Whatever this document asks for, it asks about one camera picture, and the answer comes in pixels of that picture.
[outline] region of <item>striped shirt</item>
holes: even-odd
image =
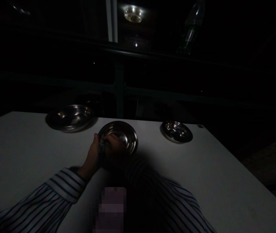
[[[130,162],[125,178],[158,214],[167,232],[216,232],[192,193],[161,177],[141,158]],[[15,206],[0,212],[0,231],[56,232],[85,186],[77,173],[62,169]]]

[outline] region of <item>blue and white stripes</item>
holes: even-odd
[[[162,178],[142,159],[135,158],[131,162],[125,177],[140,191],[146,204],[158,213],[169,232],[216,232],[189,191]]]
[[[85,188],[85,182],[76,173],[67,168],[62,169],[46,181],[58,195],[72,204],[77,203]]]
[[[56,232],[85,182],[67,168],[10,209],[0,212],[0,232]]]
[[[216,232],[192,193],[162,178],[141,158],[133,158],[125,178],[158,214],[168,232]],[[85,186],[77,173],[62,169],[15,206],[0,212],[0,232],[56,232]]]

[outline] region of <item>table surface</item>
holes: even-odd
[[[93,134],[116,119],[98,118],[78,133],[52,130],[45,114],[11,112],[0,117],[0,211],[14,205],[63,167],[81,165]],[[161,122],[123,120],[137,132],[137,154],[197,198],[217,232],[276,232],[276,198],[205,128],[186,124],[193,140],[176,144]],[[58,232],[85,232],[92,205],[109,173],[99,169]]]

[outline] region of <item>stainless steel bowl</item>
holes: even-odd
[[[193,139],[193,134],[184,124],[176,121],[164,121],[162,129],[165,136],[177,143],[190,142]]]
[[[76,132],[91,123],[93,111],[84,105],[69,105],[49,113],[45,121],[52,129]]]
[[[124,142],[128,151],[132,154],[138,143],[138,137],[131,125],[124,121],[113,121],[106,124],[99,131],[99,138],[103,138],[108,134],[115,134],[121,141]]]

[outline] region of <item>dark background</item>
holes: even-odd
[[[115,95],[63,84],[112,85],[121,66],[126,87],[193,96],[128,94],[124,118],[203,124],[241,162],[276,141],[276,2],[206,1],[190,56],[175,51],[194,1],[117,3],[112,43],[105,1],[0,0],[0,116],[80,103],[116,118]],[[145,10],[140,24],[126,21],[125,5]],[[54,81],[33,83],[30,76]],[[266,176],[264,184],[274,185],[274,175]]]

